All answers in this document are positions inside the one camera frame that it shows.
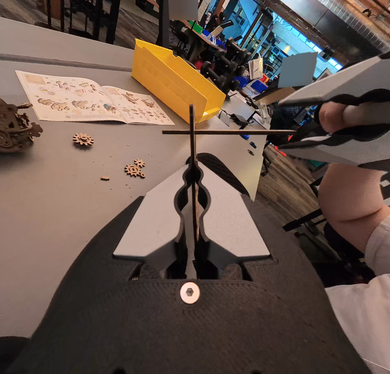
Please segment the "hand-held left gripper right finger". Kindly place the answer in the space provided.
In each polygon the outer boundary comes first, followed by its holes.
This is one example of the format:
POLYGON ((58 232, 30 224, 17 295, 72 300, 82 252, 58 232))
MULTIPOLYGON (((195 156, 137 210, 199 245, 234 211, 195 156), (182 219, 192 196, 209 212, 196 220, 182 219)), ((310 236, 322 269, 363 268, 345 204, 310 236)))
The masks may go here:
POLYGON ((271 260, 268 249, 243 195, 197 162, 199 218, 197 277, 217 279, 230 264, 271 260))

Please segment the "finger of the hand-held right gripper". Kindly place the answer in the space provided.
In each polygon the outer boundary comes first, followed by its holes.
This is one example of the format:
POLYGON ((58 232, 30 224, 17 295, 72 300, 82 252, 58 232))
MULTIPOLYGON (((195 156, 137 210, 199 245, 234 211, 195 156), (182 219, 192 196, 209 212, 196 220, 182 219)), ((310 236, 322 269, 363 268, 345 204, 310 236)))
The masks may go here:
POLYGON ((358 106, 390 101, 390 53, 384 53, 317 80, 286 98, 280 107, 303 107, 335 102, 358 106))
POLYGON ((289 156, 354 167, 390 167, 390 126, 362 125, 280 145, 289 156))

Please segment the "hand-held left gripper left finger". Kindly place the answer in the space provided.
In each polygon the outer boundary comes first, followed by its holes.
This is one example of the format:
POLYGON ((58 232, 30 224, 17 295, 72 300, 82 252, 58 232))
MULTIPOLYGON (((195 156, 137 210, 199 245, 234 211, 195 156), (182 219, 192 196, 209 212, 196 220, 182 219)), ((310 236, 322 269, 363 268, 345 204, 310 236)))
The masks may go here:
POLYGON ((148 191, 114 250, 114 257, 165 270, 173 279, 186 277, 188 248, 183 209, 188 204, 186 164, 148 191))

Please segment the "thin wooden part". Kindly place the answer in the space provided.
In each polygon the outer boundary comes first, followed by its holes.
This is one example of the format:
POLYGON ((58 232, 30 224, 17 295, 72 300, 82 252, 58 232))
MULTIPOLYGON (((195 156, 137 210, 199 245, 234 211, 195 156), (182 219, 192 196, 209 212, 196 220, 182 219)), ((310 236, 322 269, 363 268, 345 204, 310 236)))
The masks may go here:
POLYGON ((164 135, 294 135, 295 130, 163 130, 164 135))

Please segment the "wooden gear with round hub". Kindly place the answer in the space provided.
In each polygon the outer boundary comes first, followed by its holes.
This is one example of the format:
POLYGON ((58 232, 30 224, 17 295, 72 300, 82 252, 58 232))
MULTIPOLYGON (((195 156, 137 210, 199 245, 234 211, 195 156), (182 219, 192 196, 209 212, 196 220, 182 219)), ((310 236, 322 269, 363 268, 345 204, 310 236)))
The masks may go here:
POLYGON ((80 146, 89 147, 94 144, 94 139, 85 133, 77 133, 72 137, 74 143, 79 144, 80 146))

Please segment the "person's right forearm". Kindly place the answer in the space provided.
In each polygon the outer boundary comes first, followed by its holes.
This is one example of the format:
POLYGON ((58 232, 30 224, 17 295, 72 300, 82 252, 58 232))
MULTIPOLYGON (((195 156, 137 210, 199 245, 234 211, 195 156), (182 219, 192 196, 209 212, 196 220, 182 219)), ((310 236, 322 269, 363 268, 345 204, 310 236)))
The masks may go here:
POLYGON ((389 216, 381 192, 386 171, 331 163, 319 186, 318 203, 333 229, 360 252, 389 216))

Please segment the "dark assembled wooden model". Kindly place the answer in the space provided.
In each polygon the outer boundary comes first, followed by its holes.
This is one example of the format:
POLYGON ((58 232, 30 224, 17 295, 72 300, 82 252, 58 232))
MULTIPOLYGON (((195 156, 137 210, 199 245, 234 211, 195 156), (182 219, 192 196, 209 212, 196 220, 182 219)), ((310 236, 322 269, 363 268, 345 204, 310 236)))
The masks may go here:
POLYGON ((33 137, 43 132, 39 124, 31 122, 26 113, 19 110, 31 108, 31 103, 8 104, 0 100, 0 152, 15 153, 33 144, 33 137))

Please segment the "person's right hand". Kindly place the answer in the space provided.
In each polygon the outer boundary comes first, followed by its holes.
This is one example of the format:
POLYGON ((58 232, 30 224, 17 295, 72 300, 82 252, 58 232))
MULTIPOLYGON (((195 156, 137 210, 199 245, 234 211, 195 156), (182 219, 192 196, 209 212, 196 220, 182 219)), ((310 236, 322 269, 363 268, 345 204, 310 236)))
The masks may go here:
POLYGON ((343 113, 347 105, 328 102, 319 109, 319 122, 321 127, 329 134, 333 134, 347 127, 343 113))

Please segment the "tan laptop on stand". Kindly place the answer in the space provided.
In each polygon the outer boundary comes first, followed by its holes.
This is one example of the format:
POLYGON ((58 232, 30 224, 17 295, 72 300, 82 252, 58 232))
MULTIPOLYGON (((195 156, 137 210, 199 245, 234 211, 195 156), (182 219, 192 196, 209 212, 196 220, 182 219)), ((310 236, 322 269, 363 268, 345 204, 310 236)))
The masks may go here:
POLYGON ((255 101, 256 105, 270 105, 290 96, 296 91, 294 87, 266 89, 255 101))

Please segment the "person's white shirt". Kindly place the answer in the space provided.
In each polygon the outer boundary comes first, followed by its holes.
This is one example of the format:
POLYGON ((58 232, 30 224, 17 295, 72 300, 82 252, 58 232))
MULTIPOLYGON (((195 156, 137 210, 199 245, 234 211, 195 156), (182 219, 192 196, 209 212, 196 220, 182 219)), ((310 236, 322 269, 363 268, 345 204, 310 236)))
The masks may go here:
POLYGON ((365 261, 375 277, 368 284, 326 288, 334 314, 372 373, 390 373, 390 220, 373 231, 365 261))

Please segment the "yellow plastic bin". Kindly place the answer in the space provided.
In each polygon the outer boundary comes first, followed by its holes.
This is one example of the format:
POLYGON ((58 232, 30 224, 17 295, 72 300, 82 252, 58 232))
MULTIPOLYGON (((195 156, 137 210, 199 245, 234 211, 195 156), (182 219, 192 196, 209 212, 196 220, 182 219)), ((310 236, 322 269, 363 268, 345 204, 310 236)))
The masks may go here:
POLYGON ((196 123, 217 116, 225 94, 173 51, 136 39, 132 77, 187 123, 194 107, 196 123))

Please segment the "assembly instruction booklet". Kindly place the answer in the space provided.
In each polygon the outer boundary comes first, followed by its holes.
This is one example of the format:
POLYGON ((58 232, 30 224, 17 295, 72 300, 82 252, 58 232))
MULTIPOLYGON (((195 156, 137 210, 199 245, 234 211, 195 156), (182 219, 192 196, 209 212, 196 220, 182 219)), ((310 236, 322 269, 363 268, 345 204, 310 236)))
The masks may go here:
POLYGON ((54 122, 120 122, 174 126, 147 94, 76 77, 15 71, 38 119, 54 122))

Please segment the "black floor stand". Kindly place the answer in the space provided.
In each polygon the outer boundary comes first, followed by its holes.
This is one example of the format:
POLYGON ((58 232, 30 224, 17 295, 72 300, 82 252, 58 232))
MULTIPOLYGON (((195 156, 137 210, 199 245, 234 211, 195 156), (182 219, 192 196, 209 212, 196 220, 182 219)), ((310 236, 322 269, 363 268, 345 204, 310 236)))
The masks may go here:
POLYGON ((159 27, 156 45, 170 49, 169 43, 169 4, 168 0, 157 0, 159 6, 159 27))

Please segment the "black metal rack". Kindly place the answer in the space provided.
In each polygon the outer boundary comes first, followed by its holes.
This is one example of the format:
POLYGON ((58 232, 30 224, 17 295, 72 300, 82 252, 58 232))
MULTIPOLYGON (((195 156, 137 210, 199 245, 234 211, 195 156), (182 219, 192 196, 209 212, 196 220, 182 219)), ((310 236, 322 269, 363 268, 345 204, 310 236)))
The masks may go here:
POLYGON ((69 19, 67 32, 71 35, 99 40, 101 28, 106 29, 105 42, 114 44, 119 17, 120 0, 36 0, 37 8, 46 16, 46 22, 37 22, 36 26, 56 30, 53 19, 60 22, 59 31, 65 32, 65 18, 69 19), (73 15, 81 13, 85 17, 84 30, 73 27, 73 15))

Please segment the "large silver air duct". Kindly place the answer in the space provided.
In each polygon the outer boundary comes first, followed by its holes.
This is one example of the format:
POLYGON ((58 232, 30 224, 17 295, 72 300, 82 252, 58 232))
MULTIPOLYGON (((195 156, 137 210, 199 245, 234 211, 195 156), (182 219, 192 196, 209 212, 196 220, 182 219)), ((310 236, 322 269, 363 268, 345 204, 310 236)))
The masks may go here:
POLYGON ((381 29, 346 0, 280 0, 333 44, 347 48, 368 43, 389 51, 389 26, 381 29))

